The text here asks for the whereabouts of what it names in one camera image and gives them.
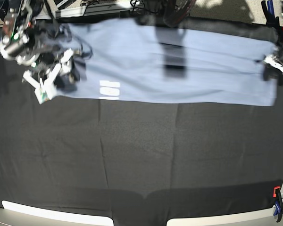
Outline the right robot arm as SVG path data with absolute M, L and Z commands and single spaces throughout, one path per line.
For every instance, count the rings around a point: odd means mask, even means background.
M 83 47 L 66 47 L 68 28 L 58 23 L 46 0 L 10 0 L 4 18 L 0 54 L 26 66 L 22 81 L 30 83 L 41 97 L 76 89 L 80 75 L 74 59 L 83 57 Z

